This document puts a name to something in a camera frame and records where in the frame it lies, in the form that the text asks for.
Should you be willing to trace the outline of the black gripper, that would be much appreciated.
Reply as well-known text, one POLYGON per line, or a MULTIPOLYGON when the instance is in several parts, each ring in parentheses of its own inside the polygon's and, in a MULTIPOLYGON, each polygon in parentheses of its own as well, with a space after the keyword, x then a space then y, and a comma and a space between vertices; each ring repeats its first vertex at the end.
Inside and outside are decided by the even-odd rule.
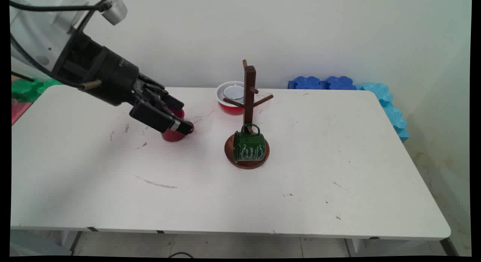
POLYGON ((101 81, 86 93, 113 106, 134 104, 133 84, 146 100, 137 101, 130 116, 158 132, 170 130, 190 135, 194 124, 184 120, 184 103, 169 94, 163 85, 142 73, 139 68, 93 41, 83 32, 74 32, 53 67, 53 74, 68 82, 84 84, 101 81))

